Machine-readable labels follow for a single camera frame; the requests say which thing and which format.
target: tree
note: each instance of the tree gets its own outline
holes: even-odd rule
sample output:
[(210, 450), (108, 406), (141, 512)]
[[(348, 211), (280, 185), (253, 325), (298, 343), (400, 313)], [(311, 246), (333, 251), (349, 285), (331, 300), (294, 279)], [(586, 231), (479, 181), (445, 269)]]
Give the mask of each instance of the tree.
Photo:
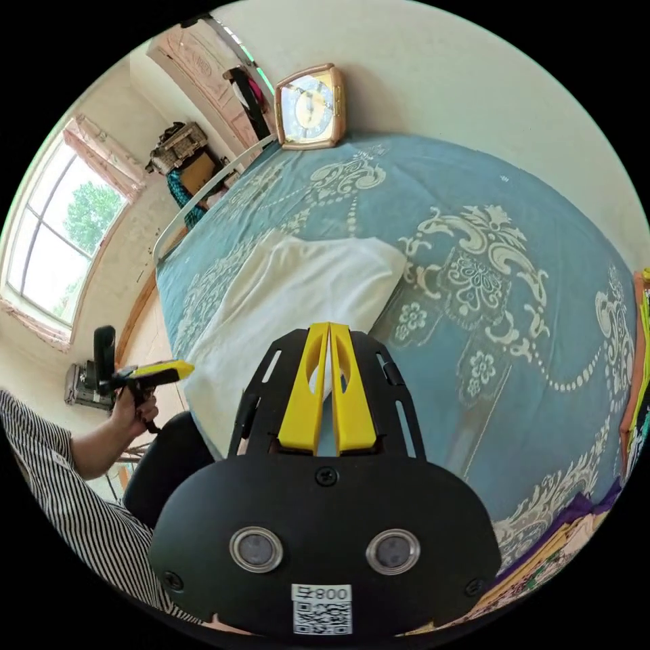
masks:
[(66, 290), (64, 291), (63, 295), (59, 298), (58, 303), (52, 310), (54, 316), (57, 316), (62, 320), (66, 320), (65, 316), (72, 317), (72, 314), (66, 314), (66, 315), (64, 314), (65, 311), (68, 309), (68, 305), (70, 304), (71, 298), (77, 293), (77, 289), (79, 289), (79, 285), (81, 284), (82, 280), (83, 277), (79, 278), (78, 280), (75, 280), (74, 282), (71, 282), (66, 287)]
[(107, 185), (88, 181), (72, 193), (63, 227), (70, 241), (86, 253), (94, 253), (122, 206), (122, 197)]

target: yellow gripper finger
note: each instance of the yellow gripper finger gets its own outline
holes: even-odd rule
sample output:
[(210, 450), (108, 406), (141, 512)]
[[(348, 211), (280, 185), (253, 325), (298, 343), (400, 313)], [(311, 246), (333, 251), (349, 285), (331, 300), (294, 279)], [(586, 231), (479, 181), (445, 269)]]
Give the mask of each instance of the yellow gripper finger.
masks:
[[(329, 323), (315, 323), (309, 328), (296, 380), (284, 412), (278, 441), (284, 449), (311, 452), (318, 450), (320, 424), (323, 415), (325, 363)], [(309, 381), (314, 370), (316, 389), (311, 392)]]
[(178, 375), (178, 381), (191, 375), (194, 371), (194, 366), (185, 361), (164, 361), (157, 364), (149, 364), (148, 366), (139, 366), (129, 376), (132, 379), (137, 379), (149, 374), (156, 374), (157, 372), (166, 372), (173, 370)]
[[(337, 456), (370, 449), (376, 433), (347, 325), (330, 323), (332, 404)], [(343, 391), (341, 375), (345, 378)]]

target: clock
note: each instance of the clock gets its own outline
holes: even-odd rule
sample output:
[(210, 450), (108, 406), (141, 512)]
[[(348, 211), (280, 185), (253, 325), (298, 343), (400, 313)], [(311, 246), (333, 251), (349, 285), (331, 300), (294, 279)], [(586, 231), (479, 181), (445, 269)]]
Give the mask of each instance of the clock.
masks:
[(335, 146), (345, 134), (341, 71), (327, 63), (280, 81), (276, 86), (276, 124), (283, 149)]

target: blue bedspread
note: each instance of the blue bedspread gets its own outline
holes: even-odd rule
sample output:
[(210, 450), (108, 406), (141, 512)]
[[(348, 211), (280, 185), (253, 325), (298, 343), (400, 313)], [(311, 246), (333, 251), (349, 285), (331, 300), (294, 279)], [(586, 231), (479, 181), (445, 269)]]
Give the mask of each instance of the blue bedspread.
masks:
[(411, 390), (429, 460), (489, 510), (504, 566), (576, 492), (602, 498), (619, 473), (636, 307), (600, 231), (539, 179), (446, 142), (357, 136), (265, 157), (158, 269), (174, 352), (270, 229), (376, 236), (408, 267), (372, 333)]

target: clock face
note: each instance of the clock face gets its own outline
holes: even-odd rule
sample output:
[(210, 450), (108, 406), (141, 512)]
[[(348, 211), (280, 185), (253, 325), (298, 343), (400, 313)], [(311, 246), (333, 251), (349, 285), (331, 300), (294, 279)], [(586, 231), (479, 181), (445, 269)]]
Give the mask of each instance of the clock face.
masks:
[(318, 142), (332, 135), (334, 91), (328, 71), (282, 87), (282, 127), (288, 142)]

